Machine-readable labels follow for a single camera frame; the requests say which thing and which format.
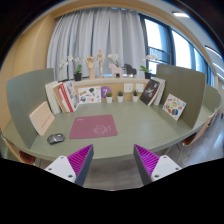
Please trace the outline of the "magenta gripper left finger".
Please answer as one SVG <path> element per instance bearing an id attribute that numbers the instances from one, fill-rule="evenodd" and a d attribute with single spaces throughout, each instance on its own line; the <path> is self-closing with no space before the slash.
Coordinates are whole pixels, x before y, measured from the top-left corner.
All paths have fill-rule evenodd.
<path id="1" fill-rule="evenodd" d="M 68 157 L 59 156 L 46 168 L 46 171 L 82 186 L 85 182 L 93 155 L 93 145 L 90 144 Z"/>

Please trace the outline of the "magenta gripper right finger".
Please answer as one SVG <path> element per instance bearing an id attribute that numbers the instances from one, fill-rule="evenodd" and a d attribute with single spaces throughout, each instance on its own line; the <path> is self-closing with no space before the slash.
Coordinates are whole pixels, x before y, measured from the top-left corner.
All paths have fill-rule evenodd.
<path id="1" fill-rule="evenodd" d="M 169 156 L 158 156 L 137 144 L 134 145 L 133 154 L 144 185 L 181 170 Z"/>

